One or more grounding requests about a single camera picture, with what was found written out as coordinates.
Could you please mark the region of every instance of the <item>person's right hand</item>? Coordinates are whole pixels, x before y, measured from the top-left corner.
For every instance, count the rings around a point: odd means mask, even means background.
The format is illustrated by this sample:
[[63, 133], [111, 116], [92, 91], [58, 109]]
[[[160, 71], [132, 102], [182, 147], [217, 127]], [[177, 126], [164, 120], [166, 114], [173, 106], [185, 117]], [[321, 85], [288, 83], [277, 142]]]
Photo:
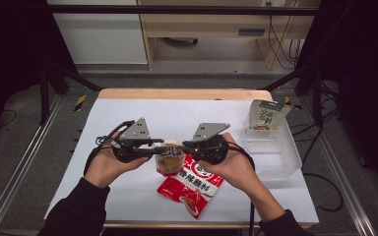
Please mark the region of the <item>person's right hand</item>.
[[[229, 133], [224, 133], [222, 136], [230, 147], [238, 148], [231, 144], [235, 144], [235, 140]], [[220, 164], [212, 165], [203, 160], [200, 160], [198, 163], [206, 171], [221, 176], [230, 185], [247, 194], [249, 188], [261, 183], [247, 157], [236, 150], [229, 150], [225, 160]]]

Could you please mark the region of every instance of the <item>gray floor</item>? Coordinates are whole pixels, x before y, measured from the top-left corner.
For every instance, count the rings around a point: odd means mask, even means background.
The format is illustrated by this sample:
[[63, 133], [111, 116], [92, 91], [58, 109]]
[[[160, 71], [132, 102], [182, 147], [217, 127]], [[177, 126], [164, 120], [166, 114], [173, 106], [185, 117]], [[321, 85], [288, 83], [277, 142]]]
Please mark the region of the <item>gray floor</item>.
[[[121, 70], [118, 74], [117, 69], [120, 67], [111, 67], [110, 73], [102, 74], [101, 67], [93, 67], [90, 70], [90, 67], [85, 66], [82, 67], [82, 72], [89, 80], [111, 88], [261, 88], [280, 78], [288, 70], [276, 68], [268, 71], [265, 69], [262, 58], [251, 53], [258, 50], [253, 42], [254, 40], [220, 42], [216, 39], [200, 39], [198, 45], [188, 45], [185, 42], [165, 40], [158, 45], [160, 49], [157, 49], [157, 60], [152, 70], [125, 67], [126, 70]], [[244, 47], [252, 50], [243, 51]], [[294, 83], [275, 90], [274, 99], [283, 101], [288, 95], [293, 104], [304, 106], [303, 102], [307, 101], [308, 97], [296, 97], [292, 92]], [[86, 123], [87, 115], [97, 96], [96, 92], [89, 91], [72, 81], [69, 81], [69, 85], [70, 91], [63, 96], [60, 110], [51, 129], [31, 163], [17, 195], [2, 218], [0, 235], [8, 235], [5, 234], [7, 230], [10, 230], [12, 235], [14, 232], [20, 233], [19, 235], [29, 235], [29, 232], [33, 234], [43, 225], [42, 218], [48, 208], [49, 199], [54, 195], [61, 181], [72, 151], [75, 149], [76, 140], [81, 135], [80, 131]], [[77, 99], [82, 94], [87, 95], [84, 106], [81, 111], [74, 111]], [[38, 128], [38, 95], [38, 87], [32, 87], [14, 94], [7, 102], [6, 109], [16, 111], [17, 116], [10, 124], [0, 127], [0, 195]], [[332, 100], [328, 100], [324, 106], [325, 113], [336, 108]], [[14, 114], [12, 111], [5, 111], [0, 124], [11, 121]], [[311, 122], [304, 109], [292, 110], [287, 116], [287, 121], [289, 126]], [[304, 127], [306, 126], [295, 127], [291, 130], [294, 133]], [[337, 117], [332, 117], [325, 122], [323, 134], [329, 141], [336, 159], [341, 164], [341, 168], [378, 235], [378, 175], [376, 171], [360, 166], [357, 151], [341, 120]], [[312, 142], [303, 140], [314, 136], [315, 131], [310, 129], [294, 137], [302, 157]], [[336, 181], [319, 141], [304, 163], [303, 171], [318, 173]], [[306, 182], [316, 206], [333, 208], [338, 205], [340, 199], [333, 187], [312, 176], [306, 177]], [[309, 230], [317, 235], [364, 235], [357, 231], [349, 210], [350, 206], [343, 206], [337, 212], [326, 212], [317, 208], [320, 223]]]

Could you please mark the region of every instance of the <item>white cabinet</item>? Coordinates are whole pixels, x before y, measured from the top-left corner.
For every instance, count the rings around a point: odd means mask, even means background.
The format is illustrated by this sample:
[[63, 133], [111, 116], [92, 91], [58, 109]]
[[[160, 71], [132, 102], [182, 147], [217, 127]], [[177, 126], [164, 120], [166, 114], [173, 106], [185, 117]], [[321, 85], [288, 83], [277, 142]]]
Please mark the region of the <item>white cabinet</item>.
[[[48, 0], [48, 4], [136, 5], [134, 0]], [[75, 64], [147, 64], [137, 14], [54, 14]]]

